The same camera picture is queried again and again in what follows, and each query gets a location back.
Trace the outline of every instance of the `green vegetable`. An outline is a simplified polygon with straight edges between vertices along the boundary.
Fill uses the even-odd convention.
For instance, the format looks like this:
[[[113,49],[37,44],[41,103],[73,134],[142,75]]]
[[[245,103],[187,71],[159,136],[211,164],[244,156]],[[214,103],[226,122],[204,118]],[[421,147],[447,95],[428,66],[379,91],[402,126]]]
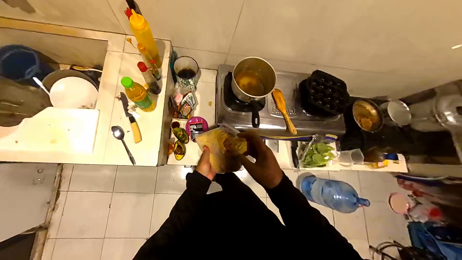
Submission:
[[[335,158],[335,155],[331,152],[334,148],[325,143],[313,144],[308,151],[306,151],[303,164],[306,167],[323,167],[327,163]]]

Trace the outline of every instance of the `cutting board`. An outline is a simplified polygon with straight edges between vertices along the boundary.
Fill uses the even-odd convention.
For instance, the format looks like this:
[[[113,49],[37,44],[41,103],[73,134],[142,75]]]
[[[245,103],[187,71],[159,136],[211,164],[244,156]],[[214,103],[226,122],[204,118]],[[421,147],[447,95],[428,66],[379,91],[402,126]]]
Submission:
[[[0,128],[1,151],[91,154],[99,110],[47,107],[19,125]]]

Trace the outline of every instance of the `yellow squeeze bottle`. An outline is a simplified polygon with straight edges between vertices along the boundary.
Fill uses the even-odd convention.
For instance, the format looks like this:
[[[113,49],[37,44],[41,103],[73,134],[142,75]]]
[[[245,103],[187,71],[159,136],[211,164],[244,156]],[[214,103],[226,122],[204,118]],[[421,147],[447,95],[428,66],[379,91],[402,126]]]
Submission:
[[[160,68],[162,66],[162,60],[159,57],[159,50],[157,49],[154,37],[152,37],[151,27],[142,15],[135,13],[133,10],[132,12],[133,14],[130,16],[130,28],[138,43],[146,47],[149,55],[156,62],[157,67]]]
[[[127,97],[141,110],[151,112],[156,108],[156,103],[153,102],[142,85],[134,82],[130,77],[123,77],[121,83],[125,88]]]

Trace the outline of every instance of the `wooden spatula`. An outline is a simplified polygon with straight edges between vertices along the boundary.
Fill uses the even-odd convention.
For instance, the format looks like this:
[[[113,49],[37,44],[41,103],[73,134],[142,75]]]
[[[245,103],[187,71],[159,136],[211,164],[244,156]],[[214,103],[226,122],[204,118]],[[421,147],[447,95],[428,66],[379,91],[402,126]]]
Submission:
[[[297,129],[295,129],[295,126],[292,124],[292,120],[290,120],[289,115],[287,114],[286,111],[286,101],[284,100],[284,95],[282,92],[275,88],[272,92],[274,102],[276,103],[276,107],[278,110],[282,113],[284,116],[284,120],[286,121],[286,126],[289,130],[289,132],[293,135],[297,134]]]

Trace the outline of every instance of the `green bottle cap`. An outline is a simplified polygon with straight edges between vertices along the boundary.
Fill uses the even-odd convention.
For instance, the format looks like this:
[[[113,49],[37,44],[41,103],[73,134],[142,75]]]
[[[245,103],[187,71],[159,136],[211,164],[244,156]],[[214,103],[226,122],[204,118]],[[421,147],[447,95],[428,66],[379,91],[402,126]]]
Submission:
[[[130,77],[123,77],[120,80],[120,83],[122,83],[122,86],[126,88],[133,87],[133,80]]]

